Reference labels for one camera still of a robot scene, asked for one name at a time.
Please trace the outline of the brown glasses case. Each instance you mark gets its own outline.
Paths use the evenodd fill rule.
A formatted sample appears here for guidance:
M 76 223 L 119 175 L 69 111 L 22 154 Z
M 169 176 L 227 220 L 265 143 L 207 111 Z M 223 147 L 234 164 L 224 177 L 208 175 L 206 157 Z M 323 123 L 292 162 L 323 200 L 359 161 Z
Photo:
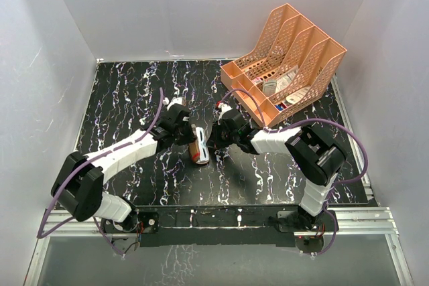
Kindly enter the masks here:
M 189 152 L 189 155 L 190 155 L 191 161 L 192 161 L 193 163 L 195 163 L 195 164 L 197 164 L 196 159 L 197 159 L 197 157 L 198 157 L 198 147 L 197 147 L 196 128 L 197 128 L 197 126 L 196 126 L 196 125 L 194 125 L 194 124 L 192 124 L 192 125 L 191 125 L 192 132 L 193 132 L 193 134 L 195 135 L 196 139 L 195 139 L 192 143 L 190 143 L 190 144 L 188 145 L 188 152 Z

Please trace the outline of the white sunglasses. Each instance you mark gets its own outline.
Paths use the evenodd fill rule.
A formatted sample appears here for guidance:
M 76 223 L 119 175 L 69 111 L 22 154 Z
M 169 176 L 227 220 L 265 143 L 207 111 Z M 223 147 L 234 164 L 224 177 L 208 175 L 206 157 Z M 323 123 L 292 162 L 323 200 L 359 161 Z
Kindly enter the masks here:
M 198 157 L 196 159 L 196 162 L 199 165 L 204 165 L 209 162 L 209 152 L 206 146 L 206 135 L 202 127 L 196 128 L 196 136 L 198 147 Z

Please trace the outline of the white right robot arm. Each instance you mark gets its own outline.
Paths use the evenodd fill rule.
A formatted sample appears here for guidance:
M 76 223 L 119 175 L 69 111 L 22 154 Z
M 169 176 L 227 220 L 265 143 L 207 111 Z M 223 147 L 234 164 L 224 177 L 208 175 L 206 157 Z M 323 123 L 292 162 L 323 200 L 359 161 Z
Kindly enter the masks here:
M 344 149 L 316 125 L 297 126 L 285 131 L 253 127 L 236 110 L 222 114 L 212 124 L 206 145 L 224 149 L 235 144 L 243 152 L 259 155 L 290 155 L 304 174 L 304 195 L 297 210 L 277 223 L 314 230 L 322 224 L 322 211 L 339 171 L 346 161 Z

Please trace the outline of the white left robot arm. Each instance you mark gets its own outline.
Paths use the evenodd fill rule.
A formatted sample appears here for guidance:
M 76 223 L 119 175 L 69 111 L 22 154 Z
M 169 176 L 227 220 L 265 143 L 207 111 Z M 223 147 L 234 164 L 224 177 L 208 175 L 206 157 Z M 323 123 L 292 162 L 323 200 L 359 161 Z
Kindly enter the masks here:
M 123 231 L 137 227 L 137 208 L 125 198 L 108 194 L 104 185 L 120 171 L 163 152 L 173 145 L 196 140 L 189 121 L 190 109 L 175 102 L 151 124 L 97 153 L 67 156 L 51 195 L 79 222 L 99 217 L 115 222 Z

